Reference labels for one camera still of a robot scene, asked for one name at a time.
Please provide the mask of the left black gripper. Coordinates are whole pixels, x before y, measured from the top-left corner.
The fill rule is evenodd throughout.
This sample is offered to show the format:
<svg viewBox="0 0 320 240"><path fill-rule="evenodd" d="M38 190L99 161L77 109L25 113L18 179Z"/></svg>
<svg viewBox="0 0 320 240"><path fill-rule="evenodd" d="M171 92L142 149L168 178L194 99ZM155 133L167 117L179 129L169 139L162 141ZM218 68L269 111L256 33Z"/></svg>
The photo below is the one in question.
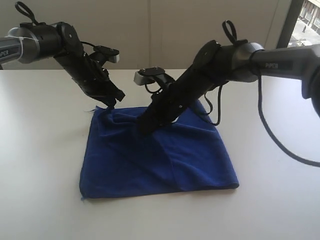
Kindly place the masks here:
<svg viewBox="0 0 320 240"><path fill-rule="evenodd" d="M88 97L114 109L117 101L122 101L125 93L110 80L109 72L83 52L63 52L54 59L71 76L73 81Z"/></svg>

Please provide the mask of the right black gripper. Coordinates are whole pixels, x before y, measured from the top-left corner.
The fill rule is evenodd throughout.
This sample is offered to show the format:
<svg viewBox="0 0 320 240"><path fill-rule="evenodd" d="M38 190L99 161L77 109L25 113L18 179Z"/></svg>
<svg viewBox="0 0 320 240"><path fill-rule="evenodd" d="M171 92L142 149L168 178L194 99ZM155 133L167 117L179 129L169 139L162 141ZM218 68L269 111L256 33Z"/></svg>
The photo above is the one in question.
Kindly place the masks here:
<svg viewBox="0 0 320 240"><path fill-rule="evenodd" d="M209 76L189 67L175 82L151 97L150 105L136 120L137 130L146 136L171 124L213 85Z"/></svg>

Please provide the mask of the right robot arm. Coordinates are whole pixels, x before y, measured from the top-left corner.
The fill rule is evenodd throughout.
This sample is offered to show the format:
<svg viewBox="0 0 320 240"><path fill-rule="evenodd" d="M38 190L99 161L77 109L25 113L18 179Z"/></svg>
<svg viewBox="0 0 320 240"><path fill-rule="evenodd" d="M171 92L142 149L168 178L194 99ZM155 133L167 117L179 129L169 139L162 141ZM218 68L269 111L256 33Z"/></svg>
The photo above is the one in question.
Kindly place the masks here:
<svg viewBox="0 0 320 240"><path fill-rule="evenodd" d="M161 87L137 118L137 127L142 134L150 134L171 124L206 92L230 81L252 83L262 76L300 80L302 97L311 99L316 113L320 112L318 44L265 50L260 44L246 40L228 46L211 40L177 80L159 67L136 72L137 85L157 82Z"/></svg>

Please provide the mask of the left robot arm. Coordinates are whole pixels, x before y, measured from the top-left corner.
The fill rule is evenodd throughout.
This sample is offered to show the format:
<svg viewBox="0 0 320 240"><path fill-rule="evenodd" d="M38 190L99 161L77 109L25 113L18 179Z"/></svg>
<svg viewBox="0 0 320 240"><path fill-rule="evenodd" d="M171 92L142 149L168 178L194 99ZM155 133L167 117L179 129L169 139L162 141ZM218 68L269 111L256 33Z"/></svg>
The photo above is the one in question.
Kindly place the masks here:
<svg viewBox="0 0 320 240"><path fill-rule="evenodd" d="M14 7L30 22L12 28L0 39L1 64L13 61L30 64L53 58L88 97L111 108L123 100L125 93L111 81L108 70L103 67L106 62L119 61L119 50L90 43L93 52L87 54L86 42L79 39L72 25L63 21L38 22L32 10L21 1Z"/></svg>

